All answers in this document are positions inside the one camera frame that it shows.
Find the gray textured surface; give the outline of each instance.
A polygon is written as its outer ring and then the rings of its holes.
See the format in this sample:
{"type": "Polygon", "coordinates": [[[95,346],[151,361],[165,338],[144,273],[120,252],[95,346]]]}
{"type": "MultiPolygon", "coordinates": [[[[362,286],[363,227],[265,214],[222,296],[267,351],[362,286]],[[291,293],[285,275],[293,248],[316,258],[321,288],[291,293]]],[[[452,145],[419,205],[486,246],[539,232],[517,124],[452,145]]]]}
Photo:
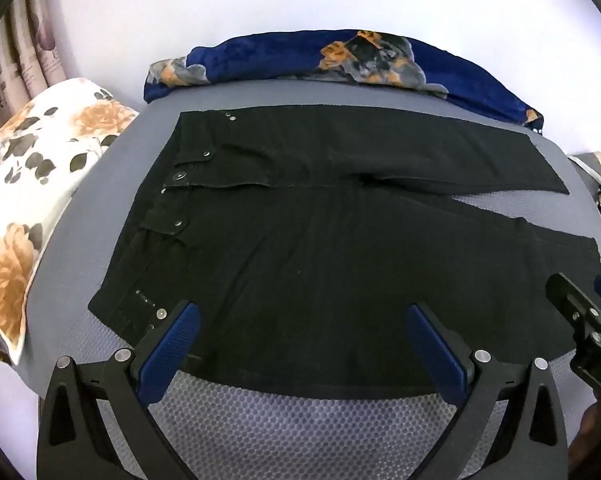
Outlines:
{"type": "MultiPolygon", "coordinates": [[[[58,223],[29,294],[28,335],[16,368],[31,389],[44,396],[60,355],[90,362],[103,360],[124,346],[87,311],[87,304],[100,286],[135,192],[172,133],[179,112],[279,104],[403,108],[529,135],[570,195],[498,192],[462,200],[508,216],[523,216],[544,227],[594,237],[601,254],[601,218],[588,190],[558,147],[522,127],[390,88],[273,80],[183,89],[155,101],[139,115],[83,181],[58,223]]],[[[569,371],[567,362],[564,357],[551,365],[568,437],[572,437],[592,396],[569,371]]],[[[112,413],[103,404],[104,419],[123,463],[139,474],[112,413]]],[[[453,413],[437,396],[312,401],[218,386],[181,372],[151,412],[201,480],[239,476],[318,479],[340,474],[342,478],[404,478],[453,413]]],[[[501,415],[502,406],[495,410],[467,472],[480,466],[501,415]]]]}

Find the floral pillow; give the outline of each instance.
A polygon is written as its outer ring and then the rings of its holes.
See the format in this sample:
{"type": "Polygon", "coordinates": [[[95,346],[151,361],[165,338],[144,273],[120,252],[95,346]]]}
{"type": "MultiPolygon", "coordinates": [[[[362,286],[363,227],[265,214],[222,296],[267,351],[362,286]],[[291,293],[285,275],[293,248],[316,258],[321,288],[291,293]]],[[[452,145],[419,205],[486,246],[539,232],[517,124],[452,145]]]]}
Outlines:
{"type": "Polygon", "coordinates": [[[76,78],[36,96],[0,129],[0,336],[14,364],[47,240],[78,184],[136,115],[76,78]]]}

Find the silver screw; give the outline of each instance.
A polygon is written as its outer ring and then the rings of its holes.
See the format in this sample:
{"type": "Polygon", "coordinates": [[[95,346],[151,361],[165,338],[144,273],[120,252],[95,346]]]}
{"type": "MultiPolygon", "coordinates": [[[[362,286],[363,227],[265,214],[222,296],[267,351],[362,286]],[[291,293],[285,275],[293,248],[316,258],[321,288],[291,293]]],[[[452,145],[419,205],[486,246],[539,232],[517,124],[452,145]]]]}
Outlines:
{"type": "Polygon", "coordinates": [[[132,356],[132,352],[130,352],[127,348],[121,348],[114,354],[114,359],[116,359],[119,363],[124,363],[132,356]]]}
{"type": "Polygon", "coordinates": [[[56,366],[58,368],[67,368],[69,366],[70,362],[71,362],[71,360],[69,359],[69,357],[66,355],[63,355],[63,357],[61,357],[60,359],[58,359],[58,361],[56,361],[56,366]]]}
{"type": "Polygon", "coordinates": [[[492,356],[487,350],[476,350],[474,352],[474,357],[476,358],[476,361],[481,363],[488,363],[492,359],[492,356]]]}
{"type": "Polygon", "coordinates": [[[543,359],[542,357],[537,357],[534,360],[534,365],[539,370],[547,370],[547,367],[548,367],[547,361],[545,359],[543,359]]]}

